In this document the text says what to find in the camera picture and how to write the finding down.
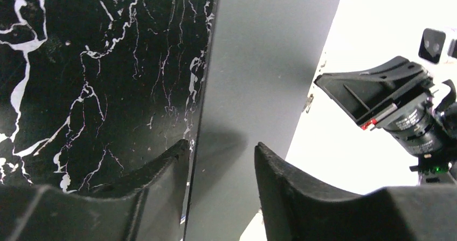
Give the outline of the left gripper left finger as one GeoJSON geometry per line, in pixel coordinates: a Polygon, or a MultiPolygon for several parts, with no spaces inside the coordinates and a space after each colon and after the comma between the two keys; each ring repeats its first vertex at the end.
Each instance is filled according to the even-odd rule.
{"type": "Polygon", "coordinates": [[[1,240],[180,240],[190,147],[180,140],[116,181],[83,194],[1,187],[1,240]]]}

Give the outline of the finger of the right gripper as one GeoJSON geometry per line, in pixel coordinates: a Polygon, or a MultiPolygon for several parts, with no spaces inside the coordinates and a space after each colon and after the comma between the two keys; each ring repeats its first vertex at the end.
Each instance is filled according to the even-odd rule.
{"type": "Polygon", "coordinates": [[[421,65],[402,56],[364,71],[324,73],[314,81],[356,125],[366,124],[391,104],[405,106],[431,83],[421,65]]]}

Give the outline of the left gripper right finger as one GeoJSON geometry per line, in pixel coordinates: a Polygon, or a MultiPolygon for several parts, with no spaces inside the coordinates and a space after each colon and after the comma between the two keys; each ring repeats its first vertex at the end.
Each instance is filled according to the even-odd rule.
{"type": "Polygon", "coordinates": [[[456,186],[348,192],[305,173],[265,144],[254,167],[268,240],[456,240],[456,186]]]}

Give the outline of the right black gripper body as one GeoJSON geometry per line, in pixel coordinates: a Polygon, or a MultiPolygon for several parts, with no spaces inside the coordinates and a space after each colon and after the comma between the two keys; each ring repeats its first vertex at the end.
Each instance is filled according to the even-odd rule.
{"type": "Polygon", "coordinates": [[[399,108],[391,104],[361,125],[383,129],[417,164],[409,170],[419,184],[456,184],[456,87],[448,79],[399,108]]]}

